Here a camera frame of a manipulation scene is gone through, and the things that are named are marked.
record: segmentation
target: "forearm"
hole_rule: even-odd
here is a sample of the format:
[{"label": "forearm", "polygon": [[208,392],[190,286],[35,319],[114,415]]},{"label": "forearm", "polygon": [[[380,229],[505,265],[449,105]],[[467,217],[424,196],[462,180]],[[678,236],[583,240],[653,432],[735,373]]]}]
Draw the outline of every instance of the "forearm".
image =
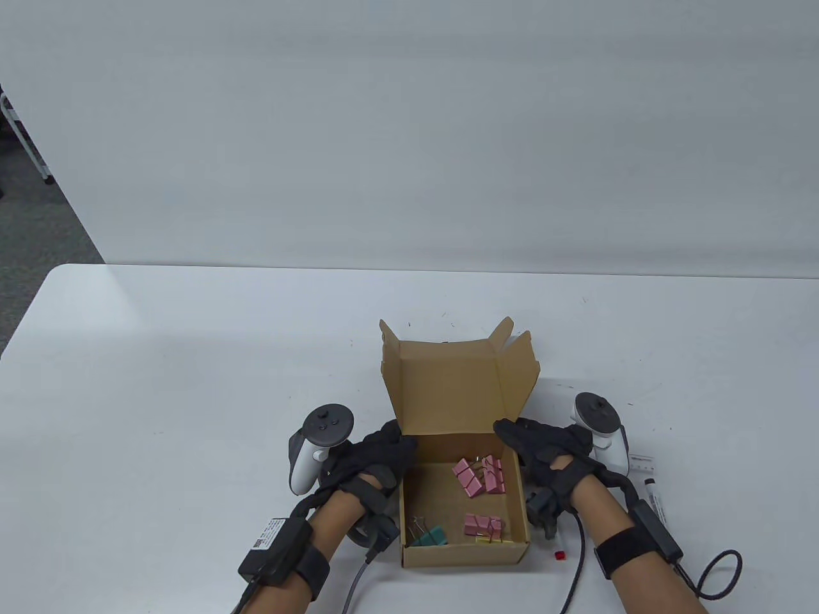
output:
[{"label": "forearm", "polygon": [[[313,545],[329,561],[347,531],[363,515],[364,508],[353,494],[337,490],[310,519]],[[281,586],[262,586],[242,614],[303,614],[311,599],[310,587],[294,573]]]},{"label": "forearm", "polygon": [[[599,545],[634,523],[620,503],[594,476],[587,476],[572,493],[592,541]],[[707,611],[657,553],[630,560],[612,574],[623,607],[628,614],[707,614]]]}]

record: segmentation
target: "open cardboard box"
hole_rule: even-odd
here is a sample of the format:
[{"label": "open cardboard box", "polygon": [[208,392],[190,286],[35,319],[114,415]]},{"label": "open cardboard box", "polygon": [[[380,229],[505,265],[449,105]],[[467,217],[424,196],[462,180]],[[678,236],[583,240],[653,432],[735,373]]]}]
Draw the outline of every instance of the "open cardboard box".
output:
[{"label": "open cardboard box", "polygon": [[[381,321],[384,383],[401,430],[419,443],[400,489],[404,567],[513,565],[529,547],[518,456],[492,430],[495,420],[520,415],[541,371],[531,334],[512,339],[513,326],[506,318],[487,339],[428,343],[399,341]],[[488,454],[503,463],[506,493],[470,499],[452,467]],[[478,544],[464,535],[467,512],[500,516],[502,541]],[[429,529],[440,525],[448,545],[410,546],[412,517]]]}]

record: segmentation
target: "hand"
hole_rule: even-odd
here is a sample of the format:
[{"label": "hand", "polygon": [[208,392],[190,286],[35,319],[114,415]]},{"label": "hand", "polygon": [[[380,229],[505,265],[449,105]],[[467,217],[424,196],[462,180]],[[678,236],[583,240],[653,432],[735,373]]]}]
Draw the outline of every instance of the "hand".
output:
[{"label": "hand", "polygon": [[495,434],[520,455],[524,473],[538,486],[547,486],[553,470],[564,469],[571,457],[588,458],[591,452],[591,433],[577,424],[561,428],[527,418],[503,419],[495,422]]},{"label": "hand", "polygon": [[357,444],[346,441],[330,449],[319,474],[319,490],[335,489],[364,473],[373,476],[388,496],[415,463],[417,447],[414,438],[401,434],[398,421],[391,420]]},{"label": "hand", "polygon": [[574,487],[602,467],[589,458],[590,431],[577,424],[560,428],[526,418],[504,419],[495,422],[495,434],[518,453],[523,475],[556,496],[558,508],[549,511],[555,517],[563,510],[572,511]]}]

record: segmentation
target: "black wrist strap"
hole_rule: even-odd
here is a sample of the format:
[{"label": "black wrist strap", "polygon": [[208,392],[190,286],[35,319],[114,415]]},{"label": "black wrist strap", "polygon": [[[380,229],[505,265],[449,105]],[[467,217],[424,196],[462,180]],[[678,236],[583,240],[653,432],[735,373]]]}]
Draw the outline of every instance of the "black wrist strap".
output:
[{"label": "black wrist strap", "polygon": [[387,497],[384,493],[358,476],[339,484],[338,489],[358,497],[364,509],[371,514],[383,514],[387,509]]},{"label": "black wrist strap", "polygon": [[296,564],[294,572],[301,576],[310,587],[310,592],[313,594],[312,601],[315,601],[330,573],[330,563],[313,544],[307,544],[305,553],[301,555],[301,560]]},{"label": "black wrist strap", "polygon": [[595,548],[595,556],[606,580],[611,580],[612,574],[630,560],[656,550],[657,545],[651,538],[633,526],[605,540]]},{"label": "black wrist strap", "polygon": [[553,471],[549,487],[557,495],[561,508],[569,512],[575,511],[571,504],[572,492],[580,480],[594,472],[593,466],[577,458],[573,459],[564,469]]}]

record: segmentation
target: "box flap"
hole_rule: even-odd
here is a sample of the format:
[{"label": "box flap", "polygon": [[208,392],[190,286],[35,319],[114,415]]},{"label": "box flap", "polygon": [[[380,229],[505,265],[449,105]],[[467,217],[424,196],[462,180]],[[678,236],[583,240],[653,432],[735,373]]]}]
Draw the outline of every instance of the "box flap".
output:
[{"label": "box flap", "polygon": [[528,332],[508,343],[511,318],[487,339],[449,343],[399,341],[380,325],[381,373],[407,435],[490,433],[521,413],[540,373]]},{"label": "box flap", "polygon": [[529,331],[500,351],[498,377],[504,396],[505,416],[509,420],[516,420],[523,411],[540,374],[541,364],[535,359],[532,334]]},{"label": "box flap", "polygon": [[392,410],[398,418],[398,423],[402,424],[403,401],[401,399],[401,358],[400,342],[396,334],[390,330],[387,323],[381,320],[381,338],[383,348],[381,351],[381,377],[387,385],[387,393],[390,395]]}]

